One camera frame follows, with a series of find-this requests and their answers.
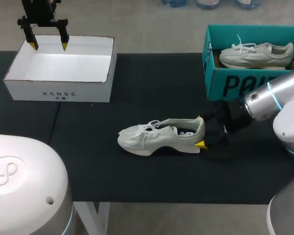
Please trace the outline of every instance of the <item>teal shoe box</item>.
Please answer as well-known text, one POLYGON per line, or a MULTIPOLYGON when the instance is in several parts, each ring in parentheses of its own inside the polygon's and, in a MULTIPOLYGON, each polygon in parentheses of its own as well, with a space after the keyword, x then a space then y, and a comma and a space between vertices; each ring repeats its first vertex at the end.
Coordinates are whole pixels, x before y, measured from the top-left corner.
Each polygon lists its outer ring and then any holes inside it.
POLYGON ((213 51, 231 48, 232 44, 271 43, 294 45, 294 26, 211 24, 207 26, 202 62, 209 100, 232 101, 292 70, 216 68, 213 51))

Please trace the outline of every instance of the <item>white sneaker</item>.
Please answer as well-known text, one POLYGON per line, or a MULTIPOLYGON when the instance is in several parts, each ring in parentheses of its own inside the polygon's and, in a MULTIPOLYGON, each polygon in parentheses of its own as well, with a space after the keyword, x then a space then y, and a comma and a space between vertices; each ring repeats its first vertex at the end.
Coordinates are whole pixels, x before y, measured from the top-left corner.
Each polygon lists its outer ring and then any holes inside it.
POLYGON ((118 143, 126 151, 149 156, 158 148, 168 146, 184 153, 199 153, 195 144, 205 136, 205 122, 196 119, 167 119, 151 121, 119 132, 118 143))
POLYGON ((279 47, 270 43, 242 44, 240 39, 237 46, 232 44, 232 48, 221 51, 219 59, 221 63, 231 69, 284 70, 292 62, 293 57, 294 46, 292 43, 285 47, 279 47))

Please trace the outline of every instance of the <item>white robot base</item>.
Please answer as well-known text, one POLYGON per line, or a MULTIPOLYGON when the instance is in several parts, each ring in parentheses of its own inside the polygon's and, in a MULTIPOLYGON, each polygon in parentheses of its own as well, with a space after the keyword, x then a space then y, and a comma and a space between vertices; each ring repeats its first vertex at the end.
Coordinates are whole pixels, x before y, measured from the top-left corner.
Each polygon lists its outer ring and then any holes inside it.
POLYGON ((0 235, 74 235, 66 168, 48 145, 0 135, 0 235))

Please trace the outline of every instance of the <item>gray floor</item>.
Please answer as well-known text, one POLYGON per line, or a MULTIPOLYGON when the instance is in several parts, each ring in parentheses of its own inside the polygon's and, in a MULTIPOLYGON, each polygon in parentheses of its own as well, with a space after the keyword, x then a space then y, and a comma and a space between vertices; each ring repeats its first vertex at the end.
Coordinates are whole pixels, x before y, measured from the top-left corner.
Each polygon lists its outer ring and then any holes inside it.
MULTIPOLYGON (((116 37, 118 52, 201 52, 207 24, 294 25, 294 0, 263 0, 253 11, 223 0, 204 11, 194 0, 184 8, 160 0, 63 0, 56 17, 68 18, 71 35, 116 37)), ((0 0, 0 50, 18 50, 24 33, 16 25, 21 0, 0 0)), ((34 28, 37 34, 57 34, 34 28)), ((109 235, 267 235, 266 206, 126 204, 111 205, 109 235)))
MULTIPOLYGON (((134 53, 201 52, 207 24, 294 24, 294 0, 263 0, 261 8, 250 12, 232 0, 223 0, 213 11, 187 1, 186 7, 174 9, 160 0, 63 0, 56 17, 69 19, 71 35, 114 36, 118 52, 134 53)), ((24 34, 16 21, 23 11, 21 0, 0 0, 0 50, 20 48, 24 34)))
POLYGON ((113 203, 108 235, 268 235, 265 205, 113 203))

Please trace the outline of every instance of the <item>shoelace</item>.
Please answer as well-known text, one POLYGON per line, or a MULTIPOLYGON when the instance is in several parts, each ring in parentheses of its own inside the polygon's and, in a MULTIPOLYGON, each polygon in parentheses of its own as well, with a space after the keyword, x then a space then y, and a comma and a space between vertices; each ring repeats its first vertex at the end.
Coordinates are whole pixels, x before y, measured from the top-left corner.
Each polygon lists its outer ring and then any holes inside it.
POLYGON ((158 120, 150 121, 146 125, 138 125, 139 132, 136 135, 134 135, 133 138, 140 136, 141 134, 144 134, 143 143, 142 143, 142 148, 144 148, 144 141, 145 141, 146 133, 153 134, 154 131, 157 130, 156 128, 159 126, 160 126, 160 121, 158 121, 158 120))
POLYGON ((254 48, 255 46, 257 46, 254 43, 246 43, 246 44, 242 44, 241 38, 239 37, 240 43, 236 46, 235 44, 232 44, 232 49, 234 50, 240 50, 241 53, 245 50, 249 50, 249 51, 253 51, 255 52, 256 49, 254 48))

